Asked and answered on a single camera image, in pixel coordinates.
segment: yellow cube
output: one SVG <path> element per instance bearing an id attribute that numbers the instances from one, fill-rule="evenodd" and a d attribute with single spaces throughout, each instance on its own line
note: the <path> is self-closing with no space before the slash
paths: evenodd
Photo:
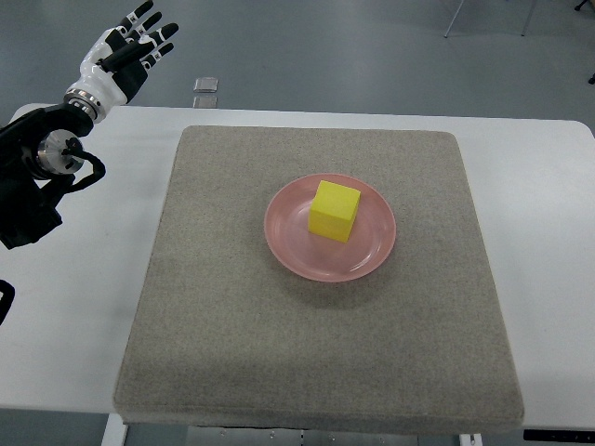
<path id="1" fill-rule="evenodd" d="M 308 215 L 308 230 L 346 243 L 360 203 L 360 192 L 322 180 Z"/>

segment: gray felt mat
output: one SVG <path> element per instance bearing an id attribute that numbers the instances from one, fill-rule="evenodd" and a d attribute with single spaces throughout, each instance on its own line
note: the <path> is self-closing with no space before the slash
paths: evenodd
<path id="1" fill-rule="evenodd" d="M 386 198 L 397 242 L 353 282 L 272 255 L 275 192 L 313 173 Z M 128 423 L 465 433 L 522 398 L 455 138 L 194 126 L 180 140 L 114 395 Z"/>

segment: robot finger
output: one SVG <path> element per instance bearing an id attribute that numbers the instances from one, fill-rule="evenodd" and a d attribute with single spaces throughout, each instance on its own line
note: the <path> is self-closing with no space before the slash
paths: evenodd
<path id="1" fill-rule="evenodd" d="M 169 37 L 174 35 L 179 29 L 179 26 L 176 23 L 169 23 L 168 25 L 164 26 L 163 28 L 159 28 L 152 33 L 148 33 L 143 35 L 139 39 L 139 43 L 146 44 L 148 42 L 152 42 L 153 47 L 157 48 L 159 45 L 163 44 Z"/>
<path id="2" fill-rule="evenodd" d="M 153 51 L 149 56 L 141 60 L 142 66 L 144 67 L 145 71 L 148 72 L 155 64 L 161 60 L 161 58 L 174 49 L 174 44 L 171 42 L 163 45 L 157 51 Z"/>
<path id="3" fill-rule="evenodd" d="M 174 35 L 178 28 L 176 23 L 170 23 L 157 31 L 145 34 L 138 41 L 129 43 L 113 52 L 109 57 L 98 62 L 98 65 L 105 72 L 118 72 L 130 63 L 139 62 L 150 55 L 155 48 Z"/>
<path id="4" fill-rule="evenodd" d="M 161 12 L 155 12 L 152 16 L 150 16 L 147 20 L 145 20 L 142 24 L 137 26 L 134 30 L 132 30 L 126 36 L 126 40 L 128 42 L 132 42 L 134 40 L 139 40 L 141 36 L 147 33 L 147 31 L 157 23 L 163 15 Z"/>
<path id="5" fill-rule="evenodd" d="M 149 9 L 152 8 L 152 0 L 147 0 L 145 3 L 137 7 L 134 11 L 128 14 L 120 21 L 116 27 L 122 35 L 126 35 L 130 32 L 132 27 L 137 24 L 139 18 L 145 14 Z"/>

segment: robotic hand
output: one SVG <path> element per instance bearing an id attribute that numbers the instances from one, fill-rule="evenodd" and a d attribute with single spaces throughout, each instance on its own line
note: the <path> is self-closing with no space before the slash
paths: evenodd
<path id="1" fill-rule="evenodd" d="M 63 103 L 31 111 L 0 128 L 0 240 L 8 249 L 35 243 L 60 225 L 56 206 L 64 194 L 105 175 L 103 163 L 83 150 L 79 138 L 112 107 L 135 97 L 149 70 L 173 49 L 167 39 L 178 30 L 176 23 L 149 33 L 161 13 L 139 20 L 151 8 L 149 0 L 101 35 Z M 93 173 L 73 184 L 85 160 Z M 40 188 L 36 179 L 49 181 Z"/>

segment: white table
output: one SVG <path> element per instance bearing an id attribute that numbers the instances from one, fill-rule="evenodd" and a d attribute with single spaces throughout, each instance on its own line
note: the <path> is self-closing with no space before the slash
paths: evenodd
<path id="1" fill-rule="evenodd" d="M 18 292 L 0 327 L 0 407 L 113 412 L 113 387 L 188 125 L 453 133 L 521 382 L 524 425 L 595 428 L 595 139 L 576 122 L 484 118 L 113 110 L 83 141 L 107 176 L 66 196 L 63 225 L 39 243 L 0 247 L 0 277 Z"/>

